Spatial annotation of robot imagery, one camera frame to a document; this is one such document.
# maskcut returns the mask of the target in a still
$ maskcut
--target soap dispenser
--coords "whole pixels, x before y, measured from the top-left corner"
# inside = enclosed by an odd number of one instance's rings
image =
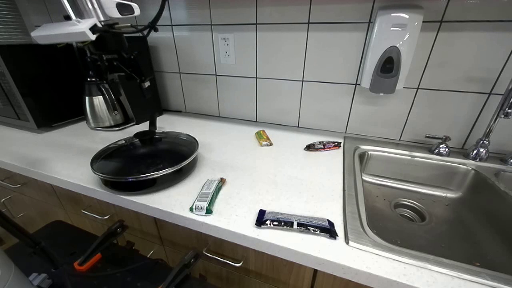
[[[376,94],[393,94],[403,88],[422,22],[421,6],[384,6],[377,11],[361,86]]]

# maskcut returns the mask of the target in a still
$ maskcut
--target orange clip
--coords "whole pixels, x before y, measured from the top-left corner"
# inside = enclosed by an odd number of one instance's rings
[[[101,259],[101,253],[98,253],[96,254],[91,260],[89,260],[89,262],[85,263],[83,266],[80,266],[78,265],[78,261],[76,261],[73,266],[75,266],[75,269],[79,272],[85,272],[87,270],[89,270],[89,268],[91,268],[96,262],[98,262],[98,260]]]

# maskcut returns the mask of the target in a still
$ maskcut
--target stainless steel carafe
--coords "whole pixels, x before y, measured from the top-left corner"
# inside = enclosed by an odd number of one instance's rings
[[[124,122],[118,100],[109,85],[97,79],[88,79],[84,93],[86,122],[90,128],[106,128]]]

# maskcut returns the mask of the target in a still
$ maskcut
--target coffee maker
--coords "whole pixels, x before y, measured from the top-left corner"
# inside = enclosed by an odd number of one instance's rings
[[[93,130],[121,130],[162,115],[151,55],[144,36],[96,38],[87,54],[86,122]]]

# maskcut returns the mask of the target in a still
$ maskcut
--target electrical outlet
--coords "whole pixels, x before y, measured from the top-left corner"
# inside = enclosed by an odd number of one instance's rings
[[[234,64],[234,34],[219,34],[219,53],[222,64]]]

